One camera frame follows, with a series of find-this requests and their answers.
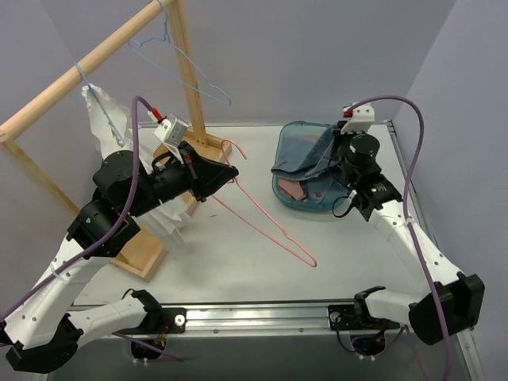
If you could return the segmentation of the pink ruffled skirt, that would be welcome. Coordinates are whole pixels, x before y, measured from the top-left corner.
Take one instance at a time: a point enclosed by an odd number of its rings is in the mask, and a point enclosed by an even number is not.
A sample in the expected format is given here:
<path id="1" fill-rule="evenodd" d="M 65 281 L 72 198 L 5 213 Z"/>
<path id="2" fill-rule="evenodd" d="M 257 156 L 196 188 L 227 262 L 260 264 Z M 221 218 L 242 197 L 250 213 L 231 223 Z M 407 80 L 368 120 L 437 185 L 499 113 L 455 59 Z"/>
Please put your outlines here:
<path id="1" fill-rule="evenodd" d="M 309 135 L 284 137 L 279 144 L 272 168 L 279 189 L 288 197 L 302 201 L 307 197 L 301 181 L 318 159 L 311 151 L 317 138 Z"/>

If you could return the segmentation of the white ruffled skirt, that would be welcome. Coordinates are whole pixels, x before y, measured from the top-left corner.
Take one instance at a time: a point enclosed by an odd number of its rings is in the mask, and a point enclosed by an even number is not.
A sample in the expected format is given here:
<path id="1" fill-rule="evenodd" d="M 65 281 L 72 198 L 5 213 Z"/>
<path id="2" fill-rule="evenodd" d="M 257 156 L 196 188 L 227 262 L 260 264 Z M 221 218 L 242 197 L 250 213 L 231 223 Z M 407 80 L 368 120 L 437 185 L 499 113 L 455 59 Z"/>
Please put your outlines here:
<path id="1" fill-rule="evenodd" d="M 93 84 L 83 86 L 81 95 L 87 105 L 90 131 L 102 158 L 122 149 L 131 149 L 131 109 Z M 185 245 L 182 229 L 190 224 L 191 217 L 187 212 L 187 204 L 179 196 L 136 217 L 135 221 L 152 237 L 160 239 L 166 250 L 171 251 Z"/>

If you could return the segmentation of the blue wire hanger front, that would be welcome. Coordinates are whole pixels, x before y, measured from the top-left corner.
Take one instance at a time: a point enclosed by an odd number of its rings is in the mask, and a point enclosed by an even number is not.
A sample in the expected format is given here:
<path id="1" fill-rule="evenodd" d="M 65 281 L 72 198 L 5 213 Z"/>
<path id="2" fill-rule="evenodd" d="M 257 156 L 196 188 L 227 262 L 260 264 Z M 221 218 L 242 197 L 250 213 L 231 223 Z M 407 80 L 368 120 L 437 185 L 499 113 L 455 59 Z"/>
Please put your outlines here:
<path id="1" fill-rule="evenodd" d="M 177 46 L 175 38 L 171 36 L 169 6 L 164 1 L 156 1 L 156 4 L 162 11 L 161 32 L 144 39 L 131 38 L 127 42 L 129 49 L 164 76 L 183 85 L 185 90 L 194 90 L 198 95 L 204 96 L 213 102 L 231 106 L 233 102 L 230 95 L 207 75 L 189 52 L 184 52 L 183 48 Z M 161 58 L 156 58 L 156 48 L 162 48 L 174 59 L 174 68 L 170 68 L 169 63 L 163 63 Z M 184 79 L 184 74 L 178 73 L 178 58 L 183 58 L 183 62 L 190 65 L 190 69 L 193 69 L 196 74 L 196 80 Z"/>

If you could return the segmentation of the blue wire hanger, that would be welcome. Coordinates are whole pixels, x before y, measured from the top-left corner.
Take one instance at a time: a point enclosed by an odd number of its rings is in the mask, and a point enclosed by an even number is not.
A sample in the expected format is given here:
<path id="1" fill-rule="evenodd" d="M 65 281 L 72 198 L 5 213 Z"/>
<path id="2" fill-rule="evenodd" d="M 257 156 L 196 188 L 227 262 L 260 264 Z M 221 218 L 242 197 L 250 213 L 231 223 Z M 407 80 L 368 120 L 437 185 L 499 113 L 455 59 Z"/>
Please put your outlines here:
<path id="1" fill-rule="evenodd" d="M 161 32 L 144 39 L 131 38 L 127 42 L 129 49 L 164 76 L 183 85 L 185 90 L 194 90 L 198 95 L 204 96 L 213 102 L 231 106 L 233 102 L 230 95 L 207 75 L 189 52 L 184 52 L 183 48 L 177 46 L 175 38 L 171 36 L 169 6 L 164 1 L 156 1 L 156 4 L 162 11 Z M 163 63 L 161 58 L 156 58 L 156 48 L 162 48 L 174 59 L 174 68 L 170 68 L 169 63 Z M 184 74 L 178 73 L 178 58 L 183 58 L 183 62 L 190 65 L 190 69 L 193 69 L 196 74 L 196 80 L 184 79 Z"/>
<path id="2" fill-rule="evenodd" d="M 125 138 L 123 137 L 123 135 L 120 133 L 120 131 L 118 130 L 118 128 L 116 127 L 116 125 L 114 124 L 113 120 L 111 119 L 111 117 L 109 116 L 109 114 L 107 113 L 106 111 L 106 108 L 104 107 L 104 105 L 101 103 L 99 97 L 98 97 L 98 94 L 97 92 L 95 91 L 95 89 L 92 87 L 92 84 L 91 82 L 89 81 L 89 79 L 87 78 L 87 76 L 84 74 L 82 68 L 79 66 L 79 64 L 77 62 L 75 62 L 75 67 L 77 69 L 77 71 L 79 72 L 79 74 L 81 75 L 84 83 L 87 85 L 88 87 L 88 90 L 89 92 L 91 92 L 91 95 L 92 97 L 95 99 L 95 101 L 97 102 L 98 106 L 100 107 L 104 117 L 106 118 L 109 126 L 110 126 L 110 129 L 112 130 L 112 134 L 115 136 L 117 142 L 121 145 L 121 146 L 125 146 L 127 144 Z"/>

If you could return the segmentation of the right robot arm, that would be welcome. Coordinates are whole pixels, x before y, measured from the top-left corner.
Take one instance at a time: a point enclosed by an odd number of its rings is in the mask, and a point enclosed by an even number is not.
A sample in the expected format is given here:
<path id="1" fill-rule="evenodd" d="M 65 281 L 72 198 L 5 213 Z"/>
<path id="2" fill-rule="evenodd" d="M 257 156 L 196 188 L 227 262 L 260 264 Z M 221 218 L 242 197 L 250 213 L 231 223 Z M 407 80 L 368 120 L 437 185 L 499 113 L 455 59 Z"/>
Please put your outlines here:
<path id="1" fill-rule="evenodd" d="M 465 275 L 443 255 L 411 217 L 404 214 L 402 195 L 376 162 L 379 141 L 370 134 L 333 132 L 332 157 L 348 190 L 348 209 L 358 210 L 397 253 L 417 290 L 390 291 L 371 287 L 354 296 L 352 317 L 361 327 L 378 320 L 408 325 L 427 345 L 478 323 L 485 285 Z"/>

